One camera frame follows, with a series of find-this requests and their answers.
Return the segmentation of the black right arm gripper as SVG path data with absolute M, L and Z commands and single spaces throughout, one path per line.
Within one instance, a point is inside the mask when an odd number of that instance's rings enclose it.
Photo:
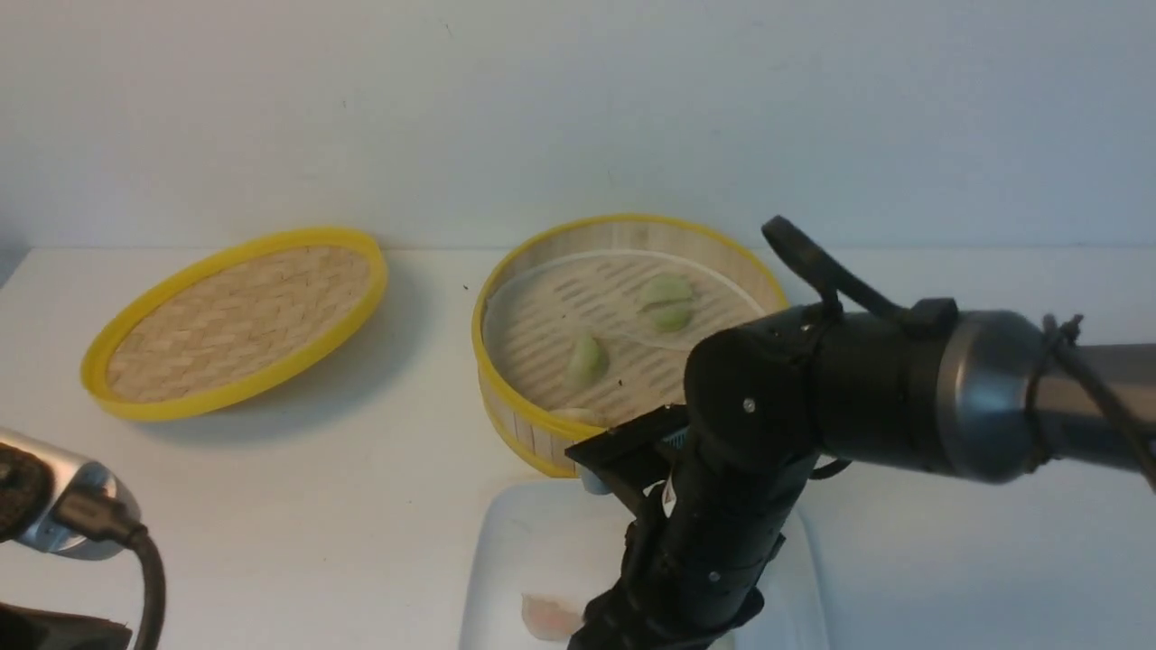
M 590 601 L 571 649 L 705 649 L 763 610 L 759 577 L 814 467 L 790 453 L 744 468 L 682 452 L 670 511 L 650 497 L 633 525 L 620 578 Z

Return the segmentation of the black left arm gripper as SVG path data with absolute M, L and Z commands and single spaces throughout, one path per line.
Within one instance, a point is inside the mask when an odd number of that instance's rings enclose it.
M 1 605 L 3 649 L 127 649 L 133 631 L 106 618 Z

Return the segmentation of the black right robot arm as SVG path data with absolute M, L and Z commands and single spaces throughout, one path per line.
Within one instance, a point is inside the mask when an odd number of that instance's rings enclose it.
M 1080 322 L 814 304 L 703 339 L 683 402 L 566 449 L 633 514 L 618 579 L 566 647 L 706 649 L 748 625 L 806 483 L 854 461 L 994 485 L 1052 460 L 1153 478 L 1153 422 L 1083 357 Z

